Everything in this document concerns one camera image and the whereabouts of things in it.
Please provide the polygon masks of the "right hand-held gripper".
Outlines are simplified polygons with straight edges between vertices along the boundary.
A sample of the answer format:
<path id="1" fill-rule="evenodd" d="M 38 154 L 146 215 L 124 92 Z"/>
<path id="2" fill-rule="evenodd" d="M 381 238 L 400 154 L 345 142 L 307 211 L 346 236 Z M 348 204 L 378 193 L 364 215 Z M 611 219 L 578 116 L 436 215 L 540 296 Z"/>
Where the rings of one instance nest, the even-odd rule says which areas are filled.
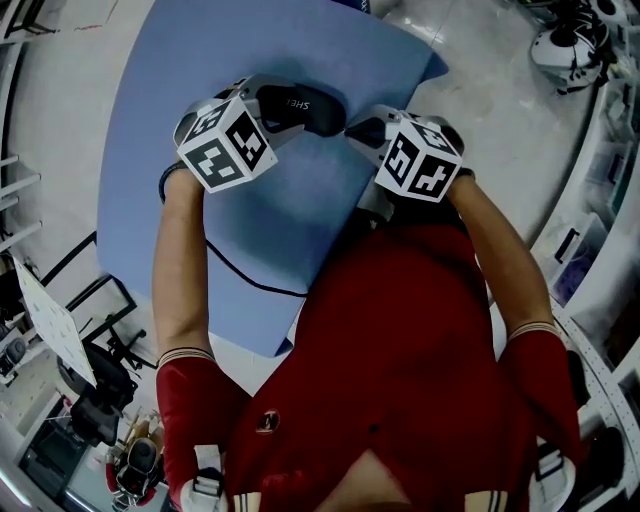
<path id="1" fill-rule="evenodd" d="M 357 207 L 389 220 L 389 193 L 439 203 L 463 164 L 464 142 L 440 116 L 372 105 L 346 125 L 347 142 L 375 167 Z"/>

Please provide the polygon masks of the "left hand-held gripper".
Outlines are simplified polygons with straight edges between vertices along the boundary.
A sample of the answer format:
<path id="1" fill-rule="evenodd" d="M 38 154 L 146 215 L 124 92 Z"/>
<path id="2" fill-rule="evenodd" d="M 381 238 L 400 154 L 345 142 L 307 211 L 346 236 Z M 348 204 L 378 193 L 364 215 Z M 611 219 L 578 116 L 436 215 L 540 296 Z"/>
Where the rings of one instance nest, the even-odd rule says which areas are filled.
<path id="1" fill-rule="evenodd" d="M 257 95 L 266 86 L 296 89 L 297 84 L 252 75 L 192 103 L 176 125 L 177 154 L 207 192 L 254 180 L 276 165 L 276 149 L 305 130 L 304 124 L 263 123 Z"/>

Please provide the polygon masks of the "black glasses case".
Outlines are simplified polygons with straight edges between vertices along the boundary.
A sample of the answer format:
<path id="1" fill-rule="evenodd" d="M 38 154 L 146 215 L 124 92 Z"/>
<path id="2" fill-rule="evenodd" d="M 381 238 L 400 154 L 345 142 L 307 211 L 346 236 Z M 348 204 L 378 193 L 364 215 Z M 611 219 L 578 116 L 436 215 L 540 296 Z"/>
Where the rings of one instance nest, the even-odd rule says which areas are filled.
<path id="1" fill-rule="evenodd" d="M 346 111 L 334 96 L 302 84 L 265 85 L 256 94 L 260 118 L 270 133 L 302 126 L 320 137 L 332 137 L 344 129 Z"/>

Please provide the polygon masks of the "person's right forearm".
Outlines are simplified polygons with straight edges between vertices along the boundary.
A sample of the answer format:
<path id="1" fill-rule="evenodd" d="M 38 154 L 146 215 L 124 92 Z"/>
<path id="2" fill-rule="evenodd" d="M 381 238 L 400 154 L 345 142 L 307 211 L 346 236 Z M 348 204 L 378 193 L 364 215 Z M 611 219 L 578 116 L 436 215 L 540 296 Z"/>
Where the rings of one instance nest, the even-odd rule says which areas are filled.
<path id="1" fill-rule="evenodd" d="M 533 330 L 556 334 L 543 274 L 519 234 L 462 169 L 447 190 L 472 242 L 492 297 L 513 339 Z"/>

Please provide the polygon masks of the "person's left forearm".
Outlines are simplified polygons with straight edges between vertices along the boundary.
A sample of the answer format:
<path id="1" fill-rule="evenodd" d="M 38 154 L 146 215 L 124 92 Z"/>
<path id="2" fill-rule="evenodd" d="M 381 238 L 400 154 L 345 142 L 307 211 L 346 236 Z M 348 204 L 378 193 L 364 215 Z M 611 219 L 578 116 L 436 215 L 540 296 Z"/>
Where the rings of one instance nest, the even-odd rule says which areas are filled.
<path id="1" fill-rule="evenodd" d="M 210 354 L 204 189 L 190 172 L 177 170 L 165 192 L 152 275 L 158 351 L 188 348 Z"/>

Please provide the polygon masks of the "table with blue cover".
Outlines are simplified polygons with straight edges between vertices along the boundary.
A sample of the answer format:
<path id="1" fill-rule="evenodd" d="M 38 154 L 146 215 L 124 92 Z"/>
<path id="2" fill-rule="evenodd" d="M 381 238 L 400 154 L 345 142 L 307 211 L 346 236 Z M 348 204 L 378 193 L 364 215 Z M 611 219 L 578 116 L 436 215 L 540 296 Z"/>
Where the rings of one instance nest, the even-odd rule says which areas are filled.
<path id="1" fill-rule="evenodd" d="M 406 107 L 444 60 L 422 39 L 333 0 L 155 0 L 111 114 L 97 213 L 100 266 L 142 295 L 173 131 L 195 101 L 257 73 L 336 95 L 349 117 Z M 374 173 L 343 136 L 303 133 L 256 180 L 204 203 L 209 329 L 272 357 Z"/>

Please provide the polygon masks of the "person's red shirt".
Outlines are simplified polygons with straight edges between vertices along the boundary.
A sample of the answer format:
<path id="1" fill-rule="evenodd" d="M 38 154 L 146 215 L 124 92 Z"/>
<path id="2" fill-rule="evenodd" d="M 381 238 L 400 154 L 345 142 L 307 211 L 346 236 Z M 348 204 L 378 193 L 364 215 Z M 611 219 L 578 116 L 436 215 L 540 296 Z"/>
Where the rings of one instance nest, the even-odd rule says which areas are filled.
<path id="1" fill-rule="evenodd" d="M 316 509 L 366 452 L 420 510 L 527 512 L 540 441 L 582 458 L 562 341 L 533 323 L 495 354 L 484 279 L 452 226 L 380 230 L 345 251 L 256 394 L 198 348 L 165 354 L 156 382 L 177 505 L 200 446 L 223 453 L 229 501 L 259 512 Z"/>

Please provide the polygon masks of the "white helmet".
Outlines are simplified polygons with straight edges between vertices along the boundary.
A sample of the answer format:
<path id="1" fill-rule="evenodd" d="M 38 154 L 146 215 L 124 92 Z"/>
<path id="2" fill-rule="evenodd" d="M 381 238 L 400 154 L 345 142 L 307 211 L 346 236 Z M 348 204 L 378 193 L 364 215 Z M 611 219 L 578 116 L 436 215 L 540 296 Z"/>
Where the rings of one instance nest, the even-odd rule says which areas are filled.
<path id="1" fill-rule="evenodd" d="M 573 18 L 540 32 L 530 57 L 557 92 L 567 95 L 608 80 L 609 43 L 609 30 L 599 19 Z"/>

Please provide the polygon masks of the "white dotted board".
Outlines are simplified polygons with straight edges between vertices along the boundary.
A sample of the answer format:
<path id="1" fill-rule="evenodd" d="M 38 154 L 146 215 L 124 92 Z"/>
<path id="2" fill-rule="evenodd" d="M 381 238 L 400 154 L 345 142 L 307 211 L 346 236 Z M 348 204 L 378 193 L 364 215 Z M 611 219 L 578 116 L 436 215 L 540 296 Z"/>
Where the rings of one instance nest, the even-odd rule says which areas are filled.
<path id="1" fill-rule="evenodd" d="M 22 297 L 40 338 L 85 381 L 97 384 L 71 313 L 59 305 L 32 273 L 12 257 Z"/>

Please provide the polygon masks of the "white shelf with bins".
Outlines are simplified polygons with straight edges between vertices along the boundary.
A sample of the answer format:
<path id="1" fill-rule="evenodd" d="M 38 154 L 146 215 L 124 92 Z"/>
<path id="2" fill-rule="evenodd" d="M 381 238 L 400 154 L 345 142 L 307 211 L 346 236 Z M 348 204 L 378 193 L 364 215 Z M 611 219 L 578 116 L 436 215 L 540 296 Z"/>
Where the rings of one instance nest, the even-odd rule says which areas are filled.
<path id="1" fill-rule="evenodd" d="M 533 254 L 576 360 L 584 444 L 615 441 L 588 463 L 575 503 L 640 511 L 640 82 L 595 92 L 579 142 Z"/>

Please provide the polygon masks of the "black office chair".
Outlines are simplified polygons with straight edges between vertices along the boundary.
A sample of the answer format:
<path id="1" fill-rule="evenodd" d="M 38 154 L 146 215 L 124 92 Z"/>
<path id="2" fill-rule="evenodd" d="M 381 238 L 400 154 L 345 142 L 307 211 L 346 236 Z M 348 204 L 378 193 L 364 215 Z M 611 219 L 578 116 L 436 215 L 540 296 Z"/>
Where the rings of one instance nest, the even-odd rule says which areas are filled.
<path id="1" fill-rule="evenodd" d="M 124 408 L 133 401 L 137 384 L 129 372 L 110 352 L 88 347 L 96 384 L 86 384 L 71 408 L 74 433 L 93 447 L 104 443 L 113 447 L 117 441 L 119 419 Z"/>

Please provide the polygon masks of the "grey and red helmet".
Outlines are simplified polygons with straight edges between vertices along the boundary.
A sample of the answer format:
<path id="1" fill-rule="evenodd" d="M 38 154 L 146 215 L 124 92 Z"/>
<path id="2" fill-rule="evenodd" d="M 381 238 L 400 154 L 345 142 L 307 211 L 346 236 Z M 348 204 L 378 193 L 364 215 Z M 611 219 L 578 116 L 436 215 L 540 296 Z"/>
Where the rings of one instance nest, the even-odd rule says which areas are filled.
<path id="1" fill-rule="evenodd" d="M 150 438 L 137 438 L 126 449 L 114 446 L 107 454 L 105 477 L 113 512 L 144 507 L 164 480 L 164 456 Z"/>

